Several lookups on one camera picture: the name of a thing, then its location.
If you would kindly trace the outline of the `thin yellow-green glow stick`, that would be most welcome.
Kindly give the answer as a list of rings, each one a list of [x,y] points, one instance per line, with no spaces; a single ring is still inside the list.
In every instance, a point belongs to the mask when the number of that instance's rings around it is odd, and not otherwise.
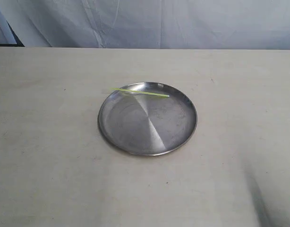
[[[113,88],[115,91],[121,91],[121,92],[128,92],[128,93],[136,93],[136,94],[142,94],[142,95],[151,95],[151,96],[158,96],[163,98],[169,98],[169,95],[166,94],[159,94],[159,93],[152,93],[152,92],[144,92],[144,91],[138,91],[138,90],[129,90],[129,89],[123,89],[123,88]]]

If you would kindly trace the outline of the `round stainless steel plate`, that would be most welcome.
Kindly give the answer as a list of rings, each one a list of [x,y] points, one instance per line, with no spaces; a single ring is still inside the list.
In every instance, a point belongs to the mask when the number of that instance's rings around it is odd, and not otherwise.
[[[158,156],[180,148],[194,134],[196,108],[183,92],[158,82],[138,82],[120,88],[170,97],[113,90],[97,117],[102,137],[113,147],[133,155]]]

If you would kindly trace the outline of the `dark frame at back left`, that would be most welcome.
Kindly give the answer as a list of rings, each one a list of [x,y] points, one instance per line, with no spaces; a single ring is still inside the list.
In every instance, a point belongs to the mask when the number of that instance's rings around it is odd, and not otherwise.
[[[3,47],[24,47],[18,36],[15,34],[9,23],[0,21],[0,46]]]

